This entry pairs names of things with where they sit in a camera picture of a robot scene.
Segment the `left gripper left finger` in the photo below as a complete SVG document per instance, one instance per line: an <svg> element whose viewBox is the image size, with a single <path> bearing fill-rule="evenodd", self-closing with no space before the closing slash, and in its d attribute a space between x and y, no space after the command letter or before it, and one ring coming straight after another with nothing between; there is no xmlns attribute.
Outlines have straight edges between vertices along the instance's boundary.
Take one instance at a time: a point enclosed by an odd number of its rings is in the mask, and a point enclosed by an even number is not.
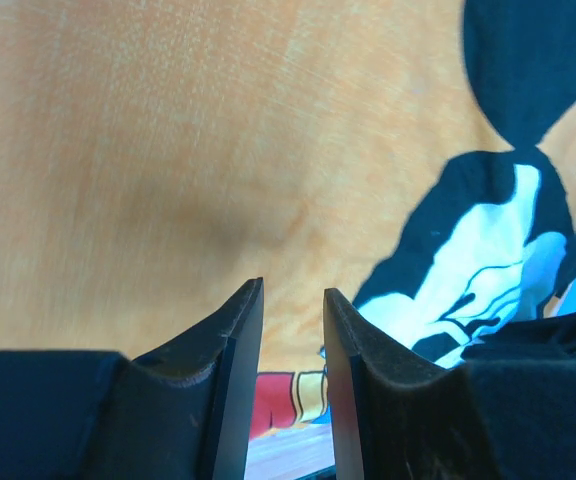
<svg viewBox="0 0 576 480"><path fill-rule="evenodd" d="M264 283L135 359L0 350L0 479L240 479Z"/></svg>

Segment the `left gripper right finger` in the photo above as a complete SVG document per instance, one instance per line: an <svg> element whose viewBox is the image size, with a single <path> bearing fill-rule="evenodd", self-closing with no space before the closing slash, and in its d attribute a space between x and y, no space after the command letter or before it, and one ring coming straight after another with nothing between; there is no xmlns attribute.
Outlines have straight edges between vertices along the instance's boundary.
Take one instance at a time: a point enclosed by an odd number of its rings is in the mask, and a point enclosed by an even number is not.
<svg viewBox="0 0 576 480"><path fill-rule="evenodd" d="M340 479L576 479L576 360L442 369L324 294Z"/></svg>

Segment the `yellow pillowcase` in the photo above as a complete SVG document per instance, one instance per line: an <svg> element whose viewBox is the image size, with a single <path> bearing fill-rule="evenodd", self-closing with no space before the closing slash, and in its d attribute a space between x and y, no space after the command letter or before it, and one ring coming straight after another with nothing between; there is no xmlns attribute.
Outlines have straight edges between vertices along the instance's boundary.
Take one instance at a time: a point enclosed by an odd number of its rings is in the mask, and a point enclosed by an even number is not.
<svg viewBox="0 0 576 480"><path fill-rule="evenodd" d="M252 435L322 296L449 365L576 278L576 1L0 1L0 349L138 356L265 283Z"/></svg>

